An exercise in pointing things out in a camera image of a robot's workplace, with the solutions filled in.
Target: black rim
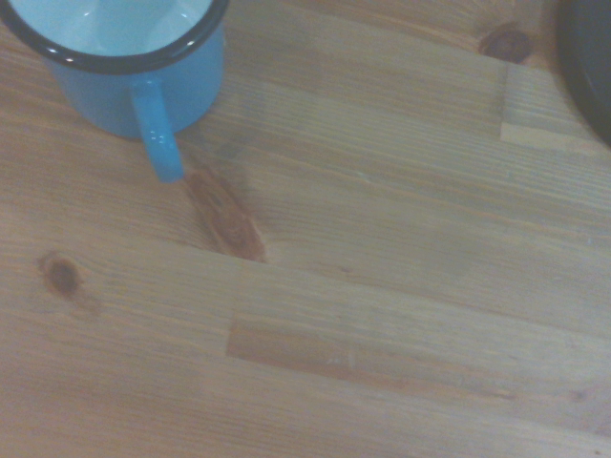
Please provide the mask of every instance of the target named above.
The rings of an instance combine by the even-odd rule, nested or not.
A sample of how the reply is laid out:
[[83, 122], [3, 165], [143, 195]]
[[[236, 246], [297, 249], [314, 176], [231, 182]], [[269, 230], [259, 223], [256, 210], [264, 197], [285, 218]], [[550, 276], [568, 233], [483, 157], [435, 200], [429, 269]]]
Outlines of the black rim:
[[54, 62], [92, 73], [129, 74], [160, 69], [193, 52], [217, 28], [228, 6], [229, 0], [212, 0], [200, 22], [181, 38], [156, 51], [128, 56], [86, 54], [64, 48], [30, 27], [9, 0], [0, 0], [0, 18], [20, 40]]
[[596, 98], [577, 49], [576, 2], [560, 1], [557, 15], [558, 62], [569, 94], [592, 130], [611, 144], [611, 113]]

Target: table surface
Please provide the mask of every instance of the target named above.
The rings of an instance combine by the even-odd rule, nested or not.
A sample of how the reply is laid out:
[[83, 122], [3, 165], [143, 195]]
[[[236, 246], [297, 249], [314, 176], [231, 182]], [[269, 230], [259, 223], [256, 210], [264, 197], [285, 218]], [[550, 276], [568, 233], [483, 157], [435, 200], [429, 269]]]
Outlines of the table surface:
[[611, 456], [611, 154], [553, 14], [234, 0], [174, 184], [2, 27], [0, 454]]

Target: dark round object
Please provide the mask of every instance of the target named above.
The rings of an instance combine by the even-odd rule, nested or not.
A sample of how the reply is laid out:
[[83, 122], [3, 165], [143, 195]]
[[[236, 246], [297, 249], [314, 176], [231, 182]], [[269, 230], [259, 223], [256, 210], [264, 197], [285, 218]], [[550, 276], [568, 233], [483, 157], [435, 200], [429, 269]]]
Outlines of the dark round object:
[[480, 51], [489, 57], [519, 64], [533, 53], [533, 43], [526, 33], [501, 27], [482, 40]]
[[594, 132], [611, 145], [611, 2], [560, 1], [557, 42], [569, 93]]
[[121, 56], [87, 54], [58, 45], [30, 27], [12, 7], [11, 0], [0, 0], [0, 19], [21, 41], [52, 61], [91, 73], [131, 74], [166, 67], [196, 50], [217, 28], [228, 5], [229, 0], [212, 0], [202, 19], [178, 40], [152, 52]]
[[64, 260], [52, 260], [47, 275], [53, 288], [65, 296], [72, 295], [80, 283], [74, 266]]

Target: mug handle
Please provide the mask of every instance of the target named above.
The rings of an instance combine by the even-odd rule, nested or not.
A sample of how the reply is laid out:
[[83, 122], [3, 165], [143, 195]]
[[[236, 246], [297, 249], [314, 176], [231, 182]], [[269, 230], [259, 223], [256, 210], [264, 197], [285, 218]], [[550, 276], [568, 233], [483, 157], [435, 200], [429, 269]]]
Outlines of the mug handle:
[[165, 111], [160, 81], [153, 78], [134, 81], [131, 97], [146, 152], [159, 180], [171, 183], [183, 178], [179, 147]]

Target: blue enamel mug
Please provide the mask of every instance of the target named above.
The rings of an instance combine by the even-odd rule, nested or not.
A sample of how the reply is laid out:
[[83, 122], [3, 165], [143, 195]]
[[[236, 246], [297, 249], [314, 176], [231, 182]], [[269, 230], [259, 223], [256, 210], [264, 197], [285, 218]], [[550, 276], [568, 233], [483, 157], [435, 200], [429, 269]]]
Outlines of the blue enamel mug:
[[222, 80], [229, 0], [0, 0], [0, 17], [42, 55], [97, 127], [142, 138], [158, 178], [183, 177], [174, 133], [202, 117]]

